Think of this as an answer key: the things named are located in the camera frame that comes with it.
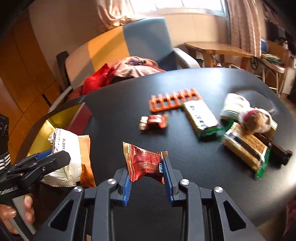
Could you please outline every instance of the orange rack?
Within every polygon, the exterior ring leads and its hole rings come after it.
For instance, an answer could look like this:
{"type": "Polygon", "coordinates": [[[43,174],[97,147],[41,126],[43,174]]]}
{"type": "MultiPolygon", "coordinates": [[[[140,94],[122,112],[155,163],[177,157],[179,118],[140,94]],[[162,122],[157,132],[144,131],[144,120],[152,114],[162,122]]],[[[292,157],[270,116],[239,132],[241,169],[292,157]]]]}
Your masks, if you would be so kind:
{"type": "Polygon", "coordinates": [[[172,91],[171,96],[169,96],[168,93],[165,94],[165,97],[163,97],[162,94],[158,94],[158,98],[156,98],[155,95],[152,95],[151,100],[149,100],[149,109],[151,112],[159,112],[178,108],[186,101],[194,100],[194,96],[195,100],[202,99],[200,94],[194,88],[190,88],[190,90],[184,89],[184,92],[178,90],[178,94],[175,91],[172,91]]]}

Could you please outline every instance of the curtain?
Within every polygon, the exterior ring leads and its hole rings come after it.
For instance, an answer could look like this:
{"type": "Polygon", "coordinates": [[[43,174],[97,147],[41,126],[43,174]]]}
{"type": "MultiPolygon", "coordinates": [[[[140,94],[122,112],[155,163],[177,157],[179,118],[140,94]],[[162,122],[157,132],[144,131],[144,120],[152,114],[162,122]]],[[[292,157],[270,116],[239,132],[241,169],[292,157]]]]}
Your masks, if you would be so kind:
{"type": "Polygon", "coordinates": [[[255,0],[227,0],[231,45],[261,57],[260,22],[255,0]]]}
{"type": "Polygon", "coordinates": [[[145,18],[136,14],[130,0],[96,0],[99,16],[108,29],[145,18]]]}

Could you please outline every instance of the white package with green edge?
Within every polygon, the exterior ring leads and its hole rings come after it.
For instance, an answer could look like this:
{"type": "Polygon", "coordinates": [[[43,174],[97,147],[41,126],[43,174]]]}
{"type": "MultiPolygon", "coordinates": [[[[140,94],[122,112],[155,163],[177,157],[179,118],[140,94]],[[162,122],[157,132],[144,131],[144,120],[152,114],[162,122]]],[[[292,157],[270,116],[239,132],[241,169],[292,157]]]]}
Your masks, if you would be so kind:
{"type": "Polygon", "coordinates": [[[217,127],[218,121],[203,100],[187,101],[184,103],[184,108],[194,130],[199,135],[202,136],[204,131],[210,131],[217,127]]]}
{"type": "Polygon", "coordinates": [[[82,173],[78,136],[70,131],[56,128],[52,137],[52,153],[66,151],[70,155],[69,165],[45,175],[41,182],[54,187],[75,187],[82,173]]]}

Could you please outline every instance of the tabletop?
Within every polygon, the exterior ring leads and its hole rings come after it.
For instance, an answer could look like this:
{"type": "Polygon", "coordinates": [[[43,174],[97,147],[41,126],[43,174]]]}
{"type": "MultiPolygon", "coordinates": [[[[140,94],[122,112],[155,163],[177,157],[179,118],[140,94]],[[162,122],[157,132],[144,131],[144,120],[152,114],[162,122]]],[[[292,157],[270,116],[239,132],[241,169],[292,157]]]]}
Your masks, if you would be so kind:
{"type": "Polygon", "coordinates": [[[185,46],[207,54],[227,54],[252,58],[253,55],[238,47],[217,42],[186,42],[185,46]]]}
{"type": "MultiPolygon", "coordinates": [[[[204,188],[221,186],[258,226],[281,211],[296,193],[295,156],[286,166],[270,162],[260,180],[222,143],[199,141],[180,108],[166,112],[169,125],[163,131],[138,130],[141,116],[151,114],[151,95],[191,87],[199,92],[217,120],[228,93],[261,93],[272,104],[271,115],[278,123],[274,140],[296,153],[296,120],[260,79],[239,69],[174,70],[115,83],[84,98],[93,113],[84,133],[91,138],[96,184],[113,177],[126,164],[123,141],[153,152],[168,151],[172,167],[179,169],[184,178],[204,188]]],[[[170,206],[164,185],[143,177],[133,183],[127,207],[114,208],[116,240],[179,240],[181,217],[182,208],[170,206]]]]}

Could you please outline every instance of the window frame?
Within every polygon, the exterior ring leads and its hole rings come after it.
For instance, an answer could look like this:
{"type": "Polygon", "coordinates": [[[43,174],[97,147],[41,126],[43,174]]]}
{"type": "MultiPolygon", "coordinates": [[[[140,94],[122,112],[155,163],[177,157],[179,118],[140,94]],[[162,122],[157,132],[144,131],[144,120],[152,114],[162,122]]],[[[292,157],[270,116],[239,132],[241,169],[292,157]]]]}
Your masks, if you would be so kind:
{"type": "Polygon", "coordinates": [[[173,15],[173,14],[209,14],[220,17],[227,17],[226,0],[220,0],[221,2],[221,11],[202,9],[202,8],[190,8],[190,7],[168,7],[168,8],[157,8],[156,11],[143,12],[141,15],[146,17],[157,17],[162,15],[173,15]]]}

